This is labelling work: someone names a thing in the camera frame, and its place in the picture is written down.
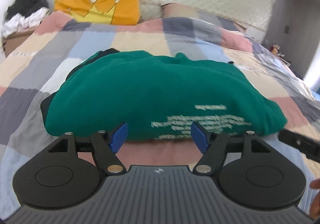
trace bed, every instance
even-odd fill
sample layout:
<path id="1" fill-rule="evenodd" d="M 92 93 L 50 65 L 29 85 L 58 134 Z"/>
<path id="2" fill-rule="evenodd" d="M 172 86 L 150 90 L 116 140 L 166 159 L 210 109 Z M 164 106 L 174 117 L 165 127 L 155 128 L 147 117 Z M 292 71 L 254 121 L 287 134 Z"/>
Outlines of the bed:
<path id="1" fill-rule="evenodd" d="M 162 18 L 161 5 L 171 2 L 202 8 L 264 32 L 273 4 L 273 0 L 140 0 L 141 21 L 135 26 L 77 23 L 65 13 L 51 14 L 0 64 L 1 219 L 20 206 L 12 189 L 17 169 L 56 139 L 44 128 L 41 101 L 59 89 L 74 67 L 108 48 L 167 56 L 182 52 L 191 60 L 233 61 L 263 96 L 280 106 L 288 120 L 286 129 L 320 140 L 320 103 L 285 64 L 249 35 L 196 18 Z M 213 41 L 217 32 L 220 38 Z M 277 133 L 264 140 L 295 163 L 308 183 L 320 177 L 320 165 L 280 143 Z M 126 142 L 117 156 L 127 168 L 138 164 L 189 165 L 192 169 L 201 153 L 190 139 L 177 139 Z M 92 161 L 87 154 L 79 157 Z M 307 187 L 299 204 L 307 214 L 316 193 Z"/>

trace crown print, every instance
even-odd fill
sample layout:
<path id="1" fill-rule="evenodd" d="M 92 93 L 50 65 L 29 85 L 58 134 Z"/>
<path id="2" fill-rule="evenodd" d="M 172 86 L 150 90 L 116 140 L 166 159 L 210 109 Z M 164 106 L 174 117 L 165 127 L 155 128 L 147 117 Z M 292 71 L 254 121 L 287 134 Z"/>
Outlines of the crown print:
<path id="1" fill-rule="evenodd" d="M 96 23 L 104 23 L 111 24 L 113 16 L 116 11 L 116 5 L 120 2 L 120 0 L 115 0 L 114 5 L 108 12 L 101 12 L 95 3 L 97 0 L 89 0 L 92 3 L 92 7 L 88 10 L 88 13 L 85 16 L 78 14 L 77 12 L 72 11 L 72 9 L 68 9 L 71 13 L 72 17 L 76 19 L 78 22 L 96 22 Z"/>

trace white cross logo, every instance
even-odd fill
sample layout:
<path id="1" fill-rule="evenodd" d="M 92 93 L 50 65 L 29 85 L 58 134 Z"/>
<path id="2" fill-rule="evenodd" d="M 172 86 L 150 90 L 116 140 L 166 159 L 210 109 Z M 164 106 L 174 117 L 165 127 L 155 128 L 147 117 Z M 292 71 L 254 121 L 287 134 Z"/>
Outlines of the white cross logo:
<path id="1" fill-rule="evenodd" d="M 158 168 L 158 169 L 155 169 L 155 172 L 158 173 L 158 174 L 160 174 L 160 173 L 164 172 L 164 170 L 161 169 L 161 168 Z"/>

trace black clothes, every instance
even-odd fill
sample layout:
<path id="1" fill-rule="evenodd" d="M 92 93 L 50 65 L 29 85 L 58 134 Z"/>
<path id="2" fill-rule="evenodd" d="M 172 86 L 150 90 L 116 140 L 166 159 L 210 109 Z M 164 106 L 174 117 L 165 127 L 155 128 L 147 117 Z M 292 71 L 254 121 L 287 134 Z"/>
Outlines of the black clothes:
<path id="1" fill-rule="evenodd" d="M 28 17 L 42 7 L 49 8 L 47 0 L 15 0 L 13 5 L 8 7 L 5 20 L 12 19 L 18 13 L 24 17 Z"/>

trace bed sheet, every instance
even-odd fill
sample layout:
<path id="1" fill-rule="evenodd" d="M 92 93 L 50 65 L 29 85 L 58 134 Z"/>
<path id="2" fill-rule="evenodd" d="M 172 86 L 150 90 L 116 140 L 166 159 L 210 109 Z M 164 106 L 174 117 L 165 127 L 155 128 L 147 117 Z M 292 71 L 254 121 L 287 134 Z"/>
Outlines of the bed sheet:
<path id="1" fill-rule="evenodd" d="M 111 26 L 76 23 L 54 12 L 0 65 L 0 218 L 6 219 L 19 207 L 12 189 L 14 173 L 56 138 L 44 129 L 41 101 L 59 89 L 74 67 L 109 48 L 167 56 L 182 52 L 192 60 L 233 61 L 262 95 L 278 103 L 288 119 L 287 129 L 320 139 L 320 102 L 288 67 L 242 33 L 192 18 Z M 264 139 L 300 167 L 308 183 L 320 176 L 318 163 L 280 143 L 276 134 Z M 127 142 L 117 155 L 126 167 L 192 168 L 201 157 L 191 140 Z M 300 209 L 308 213 L 315 194 L 307 188 Z"/>

